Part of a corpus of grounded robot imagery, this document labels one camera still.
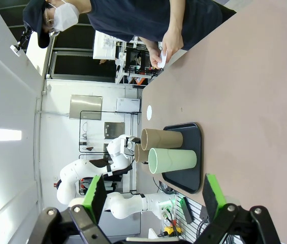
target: person's left hand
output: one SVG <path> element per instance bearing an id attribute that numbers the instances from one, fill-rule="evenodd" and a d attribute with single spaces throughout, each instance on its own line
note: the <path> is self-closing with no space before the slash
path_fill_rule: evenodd
<path id="1" fill-rule="evenodd" d="M 170 58 L 176 53 L 179 49 L 184 46 L 183 37 L 181 29 L 175 26 L 169 26 L 168 31 L 165 33 L 163 38 L 163 53 L 166 55 L 166 63 L 169 62 Z"/>

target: brown cup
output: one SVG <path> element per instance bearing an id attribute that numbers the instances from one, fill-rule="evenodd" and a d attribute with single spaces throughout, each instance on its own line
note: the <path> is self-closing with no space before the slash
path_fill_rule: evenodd
<path id="1" fill-rule="evenodd" d="M 149 151 L 144 151 L 141 144 L 135 144 L 134 159 L 135 162 L 148 162 Z"/>
<path id="2" fill-rule="evenodd" d="M 178 148 L 182 144 L 183 136 L 180 132 L 154 129 L 142 130 L 141 145 L 143 150 L 150 150 L 151 148 Z"/>

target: tray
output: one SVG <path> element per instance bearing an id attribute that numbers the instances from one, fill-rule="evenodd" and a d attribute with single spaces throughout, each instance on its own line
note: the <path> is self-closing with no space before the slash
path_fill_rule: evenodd
<path id="1" fill-rule="evenodd" d="M 183 135 L 183 145 L 180 148 L 193 150 L 197 156 L 197 163 L 194 168 L 182 169 L 162 173 L 166 182 L 188 192 L 196 193 L 202 183 L 202 133 L 196 123 L 185 123 L 181 125 L 166 126 L 165 131 L 179 131 Z"/>

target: white face mask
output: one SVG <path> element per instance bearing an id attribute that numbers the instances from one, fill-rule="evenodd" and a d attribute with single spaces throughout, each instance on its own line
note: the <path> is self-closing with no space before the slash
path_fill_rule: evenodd
<path id="1" fill-rule="evenodd" d="M 53 28 L 60 32 L 63 32 L 67 28 L 77 24 L 80 14 L 76 6 L 66 3 L 64 0 L 62 1 L 64 4 L 59 7 L 55 7 L 50 4 L 55 8 Z"/>

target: cap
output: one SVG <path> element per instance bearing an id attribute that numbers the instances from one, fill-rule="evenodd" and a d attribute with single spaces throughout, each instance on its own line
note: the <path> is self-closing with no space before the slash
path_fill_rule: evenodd
<path id="1" fill-rule="evenodd" d="M 42 28 L 45 6 L 45 0 L 30 0 L 23 10 L 23 21 L 37 32 L 38 45 L 41 48 L 46 48 L 50 44 L 50 36 Z"/>

